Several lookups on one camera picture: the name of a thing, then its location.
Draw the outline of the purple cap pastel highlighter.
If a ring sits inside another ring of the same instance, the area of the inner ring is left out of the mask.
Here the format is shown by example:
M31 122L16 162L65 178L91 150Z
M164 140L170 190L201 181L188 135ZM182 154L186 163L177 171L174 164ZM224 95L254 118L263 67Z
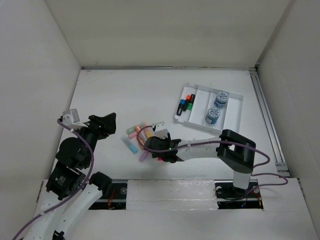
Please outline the purple cap pastel highlighter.
M143 151L143 153L139 157L139 161L140 162L144 162L148 156L149 156L149 152L148 151Z

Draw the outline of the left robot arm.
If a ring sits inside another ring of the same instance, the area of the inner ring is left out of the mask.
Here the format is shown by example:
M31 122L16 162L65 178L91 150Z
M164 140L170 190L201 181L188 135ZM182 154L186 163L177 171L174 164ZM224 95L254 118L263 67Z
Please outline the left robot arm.
M116 132L116 117L114 112L90 115L81 122L76 109L63 112L57 123L74 136L63 140L55 155L40 213L15 234L15 240L26 228L30 230L25 240L65 240L90 206L111 194L112 179L92 170L97 142Z

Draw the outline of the yellow pastel highlighter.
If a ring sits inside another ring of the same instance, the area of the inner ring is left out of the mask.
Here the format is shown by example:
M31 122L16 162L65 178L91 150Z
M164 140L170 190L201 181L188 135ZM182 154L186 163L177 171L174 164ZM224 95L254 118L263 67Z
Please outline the yellow pastel highlighter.
M145 121L142 121L141 122L141 125L142 127L144 128L145 126L148 126L148 124L145 122ZM154 135L154 132L153 132L153 128L152 127L146 127L144 130L144 135L146 136L146 138L150 138Z

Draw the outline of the blue cap pastel highlighter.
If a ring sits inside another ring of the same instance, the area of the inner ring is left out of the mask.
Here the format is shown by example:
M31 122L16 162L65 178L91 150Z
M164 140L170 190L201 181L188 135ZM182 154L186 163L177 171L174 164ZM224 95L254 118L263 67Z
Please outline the blue cap pastel highlighter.
M138 149L135 147L135 145L129 140L128 137L126 136L122 136L121 140L123 141L123 143L129 148L129 150L133 153L133 154L137 154L138 153Z

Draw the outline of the blue cap black highlighter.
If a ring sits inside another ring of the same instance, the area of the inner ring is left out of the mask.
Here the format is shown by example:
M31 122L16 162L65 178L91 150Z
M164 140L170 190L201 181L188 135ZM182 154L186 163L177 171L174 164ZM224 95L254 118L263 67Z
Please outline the blue cap black highlighter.
M179 101L179 104L178 104L178 107L177 107L177 111L176 111L176 115L177 116L180 116L182 114L182 112L184 111L185 103L186 103L185 99L181 99Z

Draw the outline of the green cap black highlighter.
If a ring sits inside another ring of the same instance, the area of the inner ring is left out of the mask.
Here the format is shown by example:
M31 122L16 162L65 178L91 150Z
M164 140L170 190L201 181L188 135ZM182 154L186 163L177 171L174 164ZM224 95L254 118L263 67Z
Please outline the green cap black highlighter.
M188 110L192 110L193 104L194 104L194 101L195 101L195 97L196 97L195 94L191 94L190 95L189 102L188 102L188 105L187 105L187 109Z

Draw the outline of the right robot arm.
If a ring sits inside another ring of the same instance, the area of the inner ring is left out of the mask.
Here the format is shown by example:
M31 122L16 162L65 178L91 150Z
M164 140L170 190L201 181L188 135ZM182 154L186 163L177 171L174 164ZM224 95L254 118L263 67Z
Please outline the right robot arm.
M182 140L150 137L143 148L153 158L176 163L193 159L220 159L233 170L231 191L237 197L249 192L254 168L256 143L232 130L225 129L218 137L201 140Z

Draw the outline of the peach cap pastel highlighter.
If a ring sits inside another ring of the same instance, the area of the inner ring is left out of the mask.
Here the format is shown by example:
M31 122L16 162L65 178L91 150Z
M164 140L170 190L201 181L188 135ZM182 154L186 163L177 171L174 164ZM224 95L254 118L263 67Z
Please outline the peach cap pastel highlighter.
M138 133L138 132L140 132L140 134L139 134L139 139L145 144L146 143L146 141L147 141L147 136L145 135L145 133L144 133L144 130L142 130L142 128L143 128L143 126L142 125L136 125L135 127L134 127L134 129L135 129L135 131Z

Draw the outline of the orange cap black highlighter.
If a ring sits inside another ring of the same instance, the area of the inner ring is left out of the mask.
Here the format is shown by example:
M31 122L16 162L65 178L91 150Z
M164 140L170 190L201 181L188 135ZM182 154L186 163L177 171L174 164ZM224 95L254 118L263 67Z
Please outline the orange cap black highlighter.
M185 105L186 105L186 106L189 104L190 98L191 98L191 95L188 94L188 95L186 96L186 98L185 98Z

